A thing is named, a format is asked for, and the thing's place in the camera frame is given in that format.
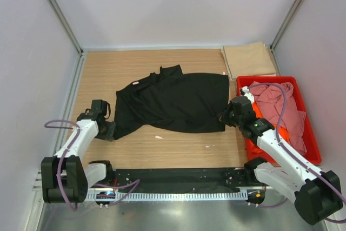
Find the black t-shirt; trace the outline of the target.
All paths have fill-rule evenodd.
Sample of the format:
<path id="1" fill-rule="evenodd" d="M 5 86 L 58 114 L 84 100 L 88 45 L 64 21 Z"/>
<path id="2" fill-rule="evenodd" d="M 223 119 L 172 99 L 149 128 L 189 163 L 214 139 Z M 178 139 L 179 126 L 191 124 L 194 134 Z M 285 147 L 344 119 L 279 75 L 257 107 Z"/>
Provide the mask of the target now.
<path id="1" fill-rule="evenodd" d="M 229 100 L 229 79 L 212 73 L 184 74 L 181 66 L 134 81 L 116 93 L 114 139 L 143 125 L 181 133 L 225 130 L 219 120 Z"/>

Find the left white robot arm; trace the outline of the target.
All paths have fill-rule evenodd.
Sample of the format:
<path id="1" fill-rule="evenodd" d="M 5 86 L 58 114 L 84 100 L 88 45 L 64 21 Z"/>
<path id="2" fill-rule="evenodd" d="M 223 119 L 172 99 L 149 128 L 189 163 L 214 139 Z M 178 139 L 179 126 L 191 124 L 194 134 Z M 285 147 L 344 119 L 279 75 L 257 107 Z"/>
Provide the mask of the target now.
<path id="1" fill-rule="evenodd" d="M 53 123 L 67 123 L 69 126 L 53 126 Z M 41 161 L 42 195 L 45 203 L 66 203 L 76 210 L 84 202 L 88 189 L 96 184 L 110 187 L 115 180 L 110 161 L 92 161 L 86 168 L 82 159 L 91 141 L 114 140 L 115 122 L 108 122 L 102 113 L 82 113 L 74 123 L 68 120 L 51 120 L 46 128 L 72 130 L 66 143 L 54 156 Z"/>

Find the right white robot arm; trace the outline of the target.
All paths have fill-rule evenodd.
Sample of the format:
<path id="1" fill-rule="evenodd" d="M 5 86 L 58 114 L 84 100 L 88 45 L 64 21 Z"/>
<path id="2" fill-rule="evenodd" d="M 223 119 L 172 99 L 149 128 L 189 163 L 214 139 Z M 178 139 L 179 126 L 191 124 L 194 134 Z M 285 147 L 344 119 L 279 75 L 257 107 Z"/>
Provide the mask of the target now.
<path id="1" fill-rule="evenodd" d="M 315 225 L 339 211 L 345 205 L 338 176 L 324 172 L 310 163 L 264 118 L 256 117 L 250 100 L 237 96 L 220 117 L 221 122 L 240 130 L 242 135 L 269 154 L 281 169 L 276 169 L 263 158 L 249 161 L 252 166 L 244 171 L 244 180 L 251 186 L 267 184 L 294 204 L 300 217 Z"/>

